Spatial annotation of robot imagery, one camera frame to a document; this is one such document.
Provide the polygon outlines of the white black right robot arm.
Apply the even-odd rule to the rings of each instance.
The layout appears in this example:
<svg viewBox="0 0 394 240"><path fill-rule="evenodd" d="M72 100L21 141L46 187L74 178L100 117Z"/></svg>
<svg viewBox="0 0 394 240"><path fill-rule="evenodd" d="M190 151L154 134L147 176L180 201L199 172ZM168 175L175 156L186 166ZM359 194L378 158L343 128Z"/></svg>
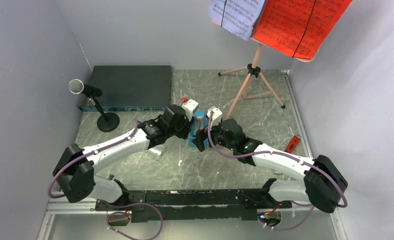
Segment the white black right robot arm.
<svg viewBox="0 0 394 240"><path fill-rule="evenodd" d="M272 208L278 202L296 201L310 203L315 208L333 213L336 208L346 208L348 200L344 193L348 182L332 162L325 156L316 158L294 155L275 149L260 140L245 135L242 127L234 120L228 119L215 125L210 122L206 128L196 131L192 142L199 151L206 147L204 142L215 148L221 146L232 153L219 154L237 159L243 164L265 167L284 173L298 182L296 184L281 183L270 179L261 189L261 203Z"/></svg>

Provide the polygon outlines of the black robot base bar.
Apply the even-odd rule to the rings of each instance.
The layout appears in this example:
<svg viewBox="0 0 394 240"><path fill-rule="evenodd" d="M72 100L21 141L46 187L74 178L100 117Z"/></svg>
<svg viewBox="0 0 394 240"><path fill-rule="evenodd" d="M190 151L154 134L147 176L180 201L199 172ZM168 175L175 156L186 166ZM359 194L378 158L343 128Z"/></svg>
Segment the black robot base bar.
<svg viewBox="0 0 394 240"><path fill-rule="evenodd" d="M131 190L121 205L132 204L132 223L163 220L241 219L254 220L258 214L290 209L290 201L274 203L257 188L205 190Z"/></svg>

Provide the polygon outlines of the blue metronome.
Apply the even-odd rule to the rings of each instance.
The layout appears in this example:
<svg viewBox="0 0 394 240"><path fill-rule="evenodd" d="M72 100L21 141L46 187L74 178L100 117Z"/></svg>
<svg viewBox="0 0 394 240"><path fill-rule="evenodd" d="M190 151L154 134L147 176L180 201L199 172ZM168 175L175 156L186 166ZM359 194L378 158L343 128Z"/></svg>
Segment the blue metronome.
<svg viewBox="0 0 394 240"><path fill-rule="evenodd" d="M208 119L204 111L196 111L194 113L194 122L191 126L191 131L188 136L188 145L192 148L196 148L196 145L192 140L196 137L197 130L204 129L208 126Z"/></svg>

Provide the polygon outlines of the clear plastic metronome cover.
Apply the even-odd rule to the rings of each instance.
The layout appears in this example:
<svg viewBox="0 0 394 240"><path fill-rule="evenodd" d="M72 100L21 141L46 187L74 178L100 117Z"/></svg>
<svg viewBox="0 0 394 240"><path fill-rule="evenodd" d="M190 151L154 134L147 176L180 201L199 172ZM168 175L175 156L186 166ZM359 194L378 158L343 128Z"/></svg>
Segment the clear plastic metronome cover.
<svg viewBox="0 0 394 240"><path fill-rule="evenodd" d="M154 159L155 161L159 162L166 151L166 147L164 145L157 145L152 148L145 150L144 152Z"/></svg>

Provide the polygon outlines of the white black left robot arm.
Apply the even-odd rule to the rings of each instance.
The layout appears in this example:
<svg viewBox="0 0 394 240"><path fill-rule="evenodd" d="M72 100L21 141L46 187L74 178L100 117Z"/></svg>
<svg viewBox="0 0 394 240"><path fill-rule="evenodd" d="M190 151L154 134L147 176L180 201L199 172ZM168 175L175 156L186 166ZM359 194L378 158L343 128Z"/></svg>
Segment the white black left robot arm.
<svg viewBox="0 0 394 240"><path fill-rule="evenodd" d="M157 118L136 121L134 128L123 135L84 148L76 143L68 146L51 182L59 185L61 197L70 203L93 198L116 210L124 209L130 195L126 187L117 179L98 176L98 172L129 155L162 145L171 137L186 140L198 108L192 99L182 105L172 104Z"/></svg>

